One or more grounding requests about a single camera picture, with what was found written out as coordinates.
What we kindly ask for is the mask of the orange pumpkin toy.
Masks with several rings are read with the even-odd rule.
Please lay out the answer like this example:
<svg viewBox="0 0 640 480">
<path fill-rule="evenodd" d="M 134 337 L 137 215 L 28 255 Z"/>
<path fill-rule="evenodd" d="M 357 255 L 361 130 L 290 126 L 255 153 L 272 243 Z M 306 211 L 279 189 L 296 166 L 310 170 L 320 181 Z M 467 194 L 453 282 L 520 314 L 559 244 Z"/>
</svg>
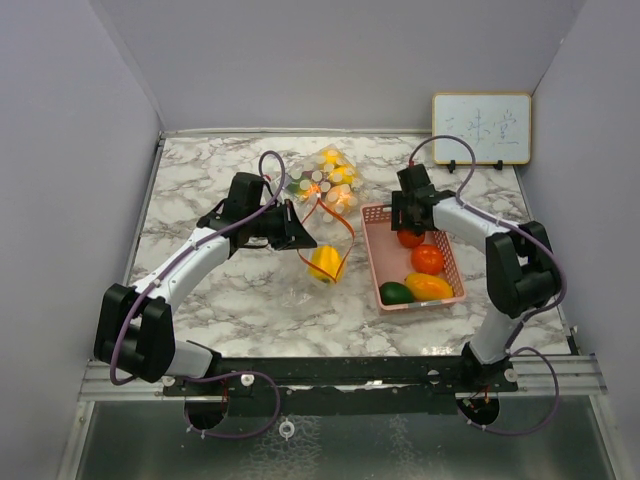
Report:
<svg viewBox="0 0 640 480">
<path fill-rule="evenodd" d="M 413 249 L 424 243 L 425 234 L 416 234 L 410 230 L 400 230 L 396 234 L 397 240 L 401 246 Z"/>
</svg>

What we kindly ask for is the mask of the orange tomato toy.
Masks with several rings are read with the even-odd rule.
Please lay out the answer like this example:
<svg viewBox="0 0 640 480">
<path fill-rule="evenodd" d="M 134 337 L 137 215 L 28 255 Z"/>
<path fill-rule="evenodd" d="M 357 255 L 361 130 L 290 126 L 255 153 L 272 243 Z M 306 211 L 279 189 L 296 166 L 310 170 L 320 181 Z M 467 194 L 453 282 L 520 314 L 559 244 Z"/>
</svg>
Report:
<svg viewBox="0 0 640 480">
<path fill-rule="evenodd" d="M 445 258 L 435 245 L 423 244 L 411 251 L 410 262 L 416 272 L 436 276 L 443 271 Z"/>
</svg>

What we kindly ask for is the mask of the clear bag with orange zipper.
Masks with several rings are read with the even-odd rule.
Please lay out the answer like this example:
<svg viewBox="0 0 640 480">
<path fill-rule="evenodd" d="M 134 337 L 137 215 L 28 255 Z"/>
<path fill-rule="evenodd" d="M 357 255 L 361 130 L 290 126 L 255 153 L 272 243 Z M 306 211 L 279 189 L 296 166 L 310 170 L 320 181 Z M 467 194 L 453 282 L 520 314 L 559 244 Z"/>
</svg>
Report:
<svg viewBox="0 0 640 480">
<path fill-rule="evenodd" d="M 346 285 L 348 259 L 355 246 L 356 232 L 343 213 L 336 212 L 319 195 L 301 205 L 302 226 L 317 246 L 285 253 L 279 274 L 283 305 L 310 306 L 313 301 L 336 296 Z"/>
</svg>

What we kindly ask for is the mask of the yellow bell pepper toy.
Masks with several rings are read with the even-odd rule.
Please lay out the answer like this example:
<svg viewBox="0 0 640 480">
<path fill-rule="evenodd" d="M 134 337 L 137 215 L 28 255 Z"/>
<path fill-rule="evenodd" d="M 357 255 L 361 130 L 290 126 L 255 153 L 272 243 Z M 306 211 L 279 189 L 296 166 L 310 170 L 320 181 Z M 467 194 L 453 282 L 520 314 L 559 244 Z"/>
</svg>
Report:
<svg viewBox="0 0 640 480">
<path fill-rule="evenodd" d="M 339 269 L 342 263 L 340 253 L 330 245 L 317 247 L 312 253 L 307 267 L 307 273 L 317 281 L 325 284 L 337 283 L 342 279 L 343 271 Z"/>
</svg>

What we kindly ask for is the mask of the clear polka dot zip bag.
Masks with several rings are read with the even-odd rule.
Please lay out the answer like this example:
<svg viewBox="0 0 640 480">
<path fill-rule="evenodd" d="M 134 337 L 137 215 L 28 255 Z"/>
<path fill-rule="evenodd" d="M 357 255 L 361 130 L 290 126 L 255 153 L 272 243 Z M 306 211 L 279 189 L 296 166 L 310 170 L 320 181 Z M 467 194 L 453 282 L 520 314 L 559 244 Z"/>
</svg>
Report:
<svg viewBox="0 0 640 480">
<path fill-rule="evenodd" d="M 286 169 L 284 192 L 306 208 L 320 200 L 341 216 L 351 214 L 369 199 L 363 174 L 334 144 L 289 166 Z"/>
</svg>

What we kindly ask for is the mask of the orange yellow mango toy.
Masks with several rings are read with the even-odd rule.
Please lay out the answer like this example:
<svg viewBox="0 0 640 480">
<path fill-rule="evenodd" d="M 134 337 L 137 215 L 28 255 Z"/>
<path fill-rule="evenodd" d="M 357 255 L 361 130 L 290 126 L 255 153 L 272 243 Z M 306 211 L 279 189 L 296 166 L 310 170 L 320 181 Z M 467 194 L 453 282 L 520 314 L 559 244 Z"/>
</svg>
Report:
<svg viewBox="0 0 640 480">
<path fill-rule="evenodd" d="M 451 285 L 434 275 L 410 273 L 405 278 L 404 284 L 414 299 L 420 302 L 444 300 L 454 296 Z"/>
</svg>

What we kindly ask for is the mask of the green lime toy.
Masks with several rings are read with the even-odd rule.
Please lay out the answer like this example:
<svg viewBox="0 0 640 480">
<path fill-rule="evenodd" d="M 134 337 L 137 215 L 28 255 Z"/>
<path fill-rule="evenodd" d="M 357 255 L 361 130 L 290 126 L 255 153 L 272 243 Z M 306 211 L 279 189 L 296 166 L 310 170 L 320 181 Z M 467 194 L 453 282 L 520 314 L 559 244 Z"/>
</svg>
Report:
<svg viewBox="0 0 640 480">
<path fill-rule="evenodd" d="M 380 300 L 383 305 L 410 304 L 415 297 L 410 289 L 399 282 L 385 282 L 379 287 Z"/>
</svg>

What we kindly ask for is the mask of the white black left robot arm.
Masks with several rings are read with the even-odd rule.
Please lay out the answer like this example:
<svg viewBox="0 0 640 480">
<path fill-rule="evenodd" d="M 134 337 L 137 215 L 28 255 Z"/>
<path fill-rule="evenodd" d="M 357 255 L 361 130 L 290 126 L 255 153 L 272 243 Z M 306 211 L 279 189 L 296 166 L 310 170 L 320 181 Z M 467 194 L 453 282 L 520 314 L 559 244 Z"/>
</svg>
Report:
<svg viewBox="0 0 640 480">
<path fill-rule="evenodd" d="M 252 239 L 264 239 L 276 251 L 317 245 L 291 201 L 261 202 L 265 185 L 258 175 L 236 174 L 227 198 L 198 220 L 188 240 L 169 259 L 132 286 L 114 284 L 107 289 L 94 344 L 98 360 L 147 382 L 186 377 L 202 395 L 218 388 L 217 353 L 175 338 L 173 315 L 179 305 Z"/>
</svg>

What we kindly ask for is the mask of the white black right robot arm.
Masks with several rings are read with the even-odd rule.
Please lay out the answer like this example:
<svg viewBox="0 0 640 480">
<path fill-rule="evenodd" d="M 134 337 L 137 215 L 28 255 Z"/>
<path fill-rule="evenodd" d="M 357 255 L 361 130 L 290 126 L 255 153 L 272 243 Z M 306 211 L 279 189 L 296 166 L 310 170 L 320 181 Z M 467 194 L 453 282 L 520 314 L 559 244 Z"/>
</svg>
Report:
<svg viewBox="0 0 640 480">
<path fill-rule="evenodd" d="M 485 255 L 486 288 L 491 301 L 485 319 L 465 344 L 461 383 L 481 391 L 491 384 L 530 317 L 561 301 L 566 278 L 557 265 L 544 226 L 501 220 L 464 202 L 459 193 L 438 190 L 423 165 L 397 173 L 400 188 L 391 197 L 391 229 L 416 234 L 451 233 Z"/>
</svg>

